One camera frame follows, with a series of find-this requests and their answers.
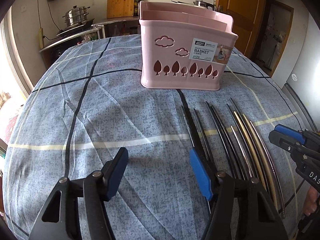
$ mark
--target metal rivet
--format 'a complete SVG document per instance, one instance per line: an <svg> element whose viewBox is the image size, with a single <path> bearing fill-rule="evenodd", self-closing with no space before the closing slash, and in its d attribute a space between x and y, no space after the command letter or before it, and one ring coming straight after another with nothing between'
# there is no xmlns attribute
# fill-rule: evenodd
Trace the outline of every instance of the metal rivet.
<svg viewBox="0 0 320 240"><path fill-rule="evenodd" d="M217 176L220 177L220 178L223 178L226 176L226 173L224 171L218 171L217 172Z"/></svg>
<svg viewBox="0 0 320 240"><path fill-rule="evenodd" d="M68 181L67 177L62 177L61 179L59 179L60 183L66 183Z"/></svg>
<svg viewBox="0 0 320 240"><path fill-rule="evenodd" d="M94 172L92 173L92 176L94 176L94 177L100 177L101 174L102 174L101 171L94 171Z"/></svg>
<svg viewBox="0 0 320 240"><path fill-rule="evenodd" d="M251 182L253 184L258 184L259 183L259 179L258 178L251 178Z"/></svg>

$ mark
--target sticker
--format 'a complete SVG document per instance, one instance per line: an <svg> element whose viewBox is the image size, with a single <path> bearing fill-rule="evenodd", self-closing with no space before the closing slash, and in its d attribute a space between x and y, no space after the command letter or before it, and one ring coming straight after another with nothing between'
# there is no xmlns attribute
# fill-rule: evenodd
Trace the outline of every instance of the sticker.
<svg viewBox="0 0 320 240"><path fill-rule="evenodd" d="M189 59L227 64L232 49L216 42L194 38Z"/></svg>
<svg viewBox="0 0 320 240"><path fill-rule="evenodd" d="M297 76L295 74L292 74L291 77L292 77L293 81L297 81L298 80L298 78L297 78Z"/></svg>
<svg viewBox="0 0 320 240"><path fill-rule="evenodd" d="M189 59L213 61L218 43L194 38Z"/></svg>

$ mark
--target refrigerator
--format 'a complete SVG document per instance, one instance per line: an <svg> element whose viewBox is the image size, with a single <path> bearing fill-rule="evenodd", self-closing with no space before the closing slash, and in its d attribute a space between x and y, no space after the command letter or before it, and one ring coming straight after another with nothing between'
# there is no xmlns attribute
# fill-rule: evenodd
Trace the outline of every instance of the refrigerator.
<svg viewBox="0 0 320 240"><path fill-rule="evenodd" d="M306 38L282 91L309 130L320 130L320 30L309 14Z"/></svg>

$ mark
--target round sticker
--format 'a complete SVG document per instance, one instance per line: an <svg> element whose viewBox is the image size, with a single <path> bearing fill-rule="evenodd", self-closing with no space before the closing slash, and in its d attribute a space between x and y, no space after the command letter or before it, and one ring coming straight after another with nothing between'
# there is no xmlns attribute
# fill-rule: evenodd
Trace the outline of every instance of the round sticker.
<svg viewBox="0 0 320 240"><path fill-rule="evenodd" d="M292 74L291 77L292 77L293 81L297 81L298 80L298 78L297 78L297 76L295 74Z"/></svg>

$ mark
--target pink plastic basket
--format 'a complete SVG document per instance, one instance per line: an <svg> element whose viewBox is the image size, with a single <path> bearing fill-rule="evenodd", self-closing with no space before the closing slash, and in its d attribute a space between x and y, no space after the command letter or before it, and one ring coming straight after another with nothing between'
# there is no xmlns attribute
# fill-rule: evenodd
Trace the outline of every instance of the pink plastic basket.
<svg viewBox="0 0 320 240"><path fill-rule="evenodd" d="M141 84L216 91L238 38L230 15L189 5L140 3Z"/></svg>

